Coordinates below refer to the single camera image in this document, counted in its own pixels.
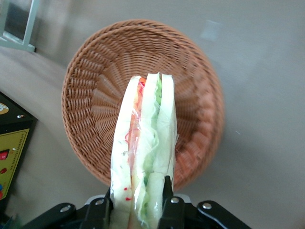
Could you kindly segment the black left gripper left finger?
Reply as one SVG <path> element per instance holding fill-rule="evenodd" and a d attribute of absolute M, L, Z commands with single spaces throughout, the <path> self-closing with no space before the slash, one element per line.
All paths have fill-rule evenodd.
<path fill-rule="evenodd" d="M 81 229 L 109 229 L 113 203 L 110 188 L 103 197 L 93 199 L 88 205 Z"/>

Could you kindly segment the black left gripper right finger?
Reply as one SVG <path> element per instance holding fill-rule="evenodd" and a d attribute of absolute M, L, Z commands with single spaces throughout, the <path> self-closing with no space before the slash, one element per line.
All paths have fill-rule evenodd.
<path fill-rule="evenodd" d="M 165 177 L 163 187 L 163 212 L 158 223 L 159 229 L 184 229 L 184 201 L 174 196 L 171 178 Z"/>

